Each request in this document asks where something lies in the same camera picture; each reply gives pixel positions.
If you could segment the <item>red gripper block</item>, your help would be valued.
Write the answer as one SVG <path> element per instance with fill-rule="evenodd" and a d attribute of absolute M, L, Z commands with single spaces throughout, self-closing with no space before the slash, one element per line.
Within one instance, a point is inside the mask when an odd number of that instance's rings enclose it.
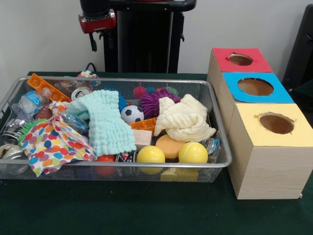
<path fill-rule="evenodd" d="M 98 32 L 101 30 L 111 30 L 117 25 L 117 18 L 113 9 L 110 9 L 108 15 L 104 18 L 88 19 L 83 15 L 79 15 L 78 21 L 82 32 L 85 34 L 89 34 L 91 49 L 94 52 L 97 52 L 97 44 L 93 38 L 93 32 Z M 109 49 L 114 49 L 112 31 L 108 32 L 108 45 Z"/>

